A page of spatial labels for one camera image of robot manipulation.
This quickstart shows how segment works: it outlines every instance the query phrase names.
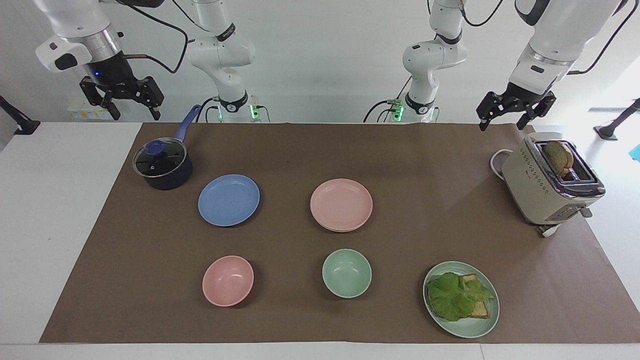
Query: black stand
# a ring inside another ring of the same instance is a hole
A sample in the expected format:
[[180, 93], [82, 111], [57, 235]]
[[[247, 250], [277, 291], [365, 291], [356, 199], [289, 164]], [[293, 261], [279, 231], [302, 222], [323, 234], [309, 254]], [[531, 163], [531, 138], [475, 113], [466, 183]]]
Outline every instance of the black stand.
[[617, 140], [616, 135], [613, 135], [613, 132], [616, 130], [623, 121], [625, 121], [629, 116], [633, 115], [636, 111], [640, 110], [640, 98], [636, 99], [631, 106], [629, 106], [625, 111], [623, 111], [616, 120], [613, 120], [611, 124], [607, 126], [596, 126], [593, 130], [600, 136], [603, 140]]
[[9, 116], [18, 124], [15, 135], [31, 135], [40, 125], [37, 120], [31, 120], [27, 115], [11, 105], [4, 97], [0, 96], [0, 108], [6, 111]]

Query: pot lid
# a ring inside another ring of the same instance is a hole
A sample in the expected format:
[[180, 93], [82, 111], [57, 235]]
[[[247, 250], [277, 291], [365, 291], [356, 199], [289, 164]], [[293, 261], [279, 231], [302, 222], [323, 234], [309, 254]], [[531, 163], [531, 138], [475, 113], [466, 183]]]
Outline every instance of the pot lid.
[[166, 175], [178, 168], [187, 156], [187, 148], [176, 138], [148, 142], [133, 158], [133, 167], [145, 177]]

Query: brown paper mat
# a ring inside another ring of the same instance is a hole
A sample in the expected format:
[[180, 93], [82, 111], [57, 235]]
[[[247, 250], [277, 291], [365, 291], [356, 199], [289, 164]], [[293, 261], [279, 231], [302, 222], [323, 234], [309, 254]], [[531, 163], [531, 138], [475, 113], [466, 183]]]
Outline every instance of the brown paper mat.
[[[640, 342], [640, 315], [584, 219], [541, 239], [489, 169], [493, 152], [523, 137], [513, 125], [194, 124], [193, 176], [160, 192], [131, 157], [176, 127], [142, 126], [41, 342]], [[196, 206], [223, 174], [247, 175], [261, 192], [257, 212], [229, 229]], [[309, 211], [314, 188], [336, 177], [373, 196], [372, 217], [352, 233], [323, 229]], [[353, 300], [321, 278], [323, 259], [345, 247], [373, 270]], [[201, 282], [228, 254], [251, 262], [255, 284], [240, 305], [219, 308]], [[424, 276], [448, 260], [477, 267], [498, 291], [500, 320], [483, 338], [451, 336], [424, 307]]]

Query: white wall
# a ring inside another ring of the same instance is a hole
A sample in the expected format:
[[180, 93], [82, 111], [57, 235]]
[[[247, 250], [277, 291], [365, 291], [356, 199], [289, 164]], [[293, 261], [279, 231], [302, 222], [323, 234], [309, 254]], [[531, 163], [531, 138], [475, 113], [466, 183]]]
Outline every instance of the white wall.
[[[195, 14], [188, 0], [179, 3]], [[493, 4], [469, 1], [468, 16], [473, 21], [483, 19]], [[257, 49], [254, 64], [240, 68], [246, 87], [268, 106], [274, 121], [362, 121], [371, 105], [394, 97], [406, 81], [405, 47], [433, 38], [421, 0], [228, 0], [228, 6], [238, 30]], [[115, 28], [125, 33], [126, 52], [148, 53], [175, 64], [181, 50], [179, 33], [124, 6], [103, 7]], [[183, 27], [191, 37], [203, 34], [169, 0], [149, 12]], [[611, 19], [589, 44], [577, 69], [591, 62], [623, 16]], [[478, 102], [487, 91], [504, 90], [532, 31], [516, 15], [512, 1], [506, 1], [486, 26], [465, 27], [467, 62], [438, 73], [442, 84], [436, 99], [441, 107], [439, 121], [477, 122]], [[639, 32], [640, 15], [636, 15], [596, 69], [554, 87], [558, 101], [549, 116], [537, 122], [579, 121], [594, 99], [640, 55]], [[82, 72], [51, 74], [39, 64], [33, 50], [52, 34], [44, 15], [31, 1], [0, 1], [0, 34], [0, 91], [11, 94], [14, 105], [34, 119], [70, 120], [65, 111], [67, 97], [82, 97], [77, 87]], [[131, 64], [139, 78], [153, 76], [164, 92], [163, 121], [180, 120], [192, 104], [216, 93], [211, 80], [188, 63], [176, 75], [148, 60], [131, 60]], [[118, 106], [123, 121], [150, 120], [143, 106], [133, 102]]]
[[640, 97], [640, 58], [594, 103], [596, 108], [626, 108]]

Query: lid knob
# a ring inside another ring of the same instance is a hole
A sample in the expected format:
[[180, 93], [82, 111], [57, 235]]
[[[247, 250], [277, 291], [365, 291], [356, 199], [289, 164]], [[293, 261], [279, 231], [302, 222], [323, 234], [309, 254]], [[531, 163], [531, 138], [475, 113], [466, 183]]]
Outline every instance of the lid knob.
[[160, 140], [154, 140], [145, 145], [145, 152], [151, 156], [157, 156], [164, 150], [164, 143]]

